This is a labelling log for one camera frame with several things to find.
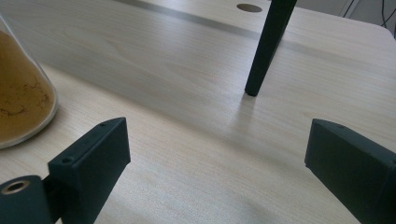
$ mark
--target hole in table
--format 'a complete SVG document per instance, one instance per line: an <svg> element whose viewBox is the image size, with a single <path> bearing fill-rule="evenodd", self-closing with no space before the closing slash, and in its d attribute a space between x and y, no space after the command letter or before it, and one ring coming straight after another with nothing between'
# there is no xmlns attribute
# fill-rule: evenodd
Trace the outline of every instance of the hole in table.
<svg viewBox="0 0 396 224"><path fill-rule="evenodd" d="M238 4L236 7L238 7L239 9L246 11L246 12L261 12L262 9L260 7L251 5L251 4Z"/></svg>

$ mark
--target cable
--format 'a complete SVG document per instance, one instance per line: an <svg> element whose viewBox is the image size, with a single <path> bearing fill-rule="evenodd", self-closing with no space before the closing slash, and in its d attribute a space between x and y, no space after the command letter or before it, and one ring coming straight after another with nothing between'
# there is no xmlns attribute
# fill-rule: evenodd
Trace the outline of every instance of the cable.
<svg viewBox="0 0 396 224"><path fill-rule="evenodd" d="M381 14L382 14L382 22L384 22L384 27L388 29L387 26L387 22L385 21L385 16L384 16L384 7L385 7L385 0L382 0L382 10L381 10Z"/></svg>
<svg viewBox="0 0 396 224"><path fill-rule="evenodd" d="M393 10L392 14L390 14L390 16L388 16L388 18L385 20L385 22L382 23L381 26L384 26L384 24L385 24L386 22L388 22L388 20L393 16L393 14L395 14L395 12L396 12L396 8Z"/></svg>

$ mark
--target screw hole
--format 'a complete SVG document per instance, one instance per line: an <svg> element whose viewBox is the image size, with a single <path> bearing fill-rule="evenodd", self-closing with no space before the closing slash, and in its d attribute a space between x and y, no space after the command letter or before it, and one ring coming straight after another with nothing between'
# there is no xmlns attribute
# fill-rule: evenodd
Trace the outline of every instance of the screw hole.
<svg viewBox="0 0 396 224"><path fill-rule="evenodd" d="M67 164L67 163L72 162L72 160L73 160L73 158L71 158L71 157L66 157L66 158L64 158L64 159L62 160L62 163L63 163L63 164Z"/></svg>
<svg viewBox="0 0 396 224"><path fill-rule="evenodd" d="M6 194L6 195L17 193L23 189L26 189L27 186L29 186L29 184L30 184L30 181L28 181L28 180L19 180L19 181L9 184L5 188L3 188L1 190L1 192L2 192L2 194Z"/></svg>

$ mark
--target black table leg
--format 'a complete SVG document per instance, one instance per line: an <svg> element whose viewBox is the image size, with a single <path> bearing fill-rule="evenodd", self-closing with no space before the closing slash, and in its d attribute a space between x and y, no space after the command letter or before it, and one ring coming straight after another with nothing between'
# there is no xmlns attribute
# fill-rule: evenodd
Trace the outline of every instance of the black table leg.
<svg viewBox="0 0 396 224"><path fill-rule="evenodd" d="M297 0L273 0L251 65L245 93L257 96Z"/></svg>

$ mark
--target wooden table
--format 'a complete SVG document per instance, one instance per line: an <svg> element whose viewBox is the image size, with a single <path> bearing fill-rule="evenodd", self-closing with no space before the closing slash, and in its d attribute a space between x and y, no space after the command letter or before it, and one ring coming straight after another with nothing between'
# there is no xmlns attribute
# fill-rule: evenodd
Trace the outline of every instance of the wooden table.
<svg viewBox="0 0 396 224"><path fill-rule="evenodd" d="M257 98L244 95L269 2L8 0L0 8L60 99L0 151L0 181L126 117L132 162L96 223L357 223L304 166L313 118L396 151L396 43L296 8Z"/></svg>

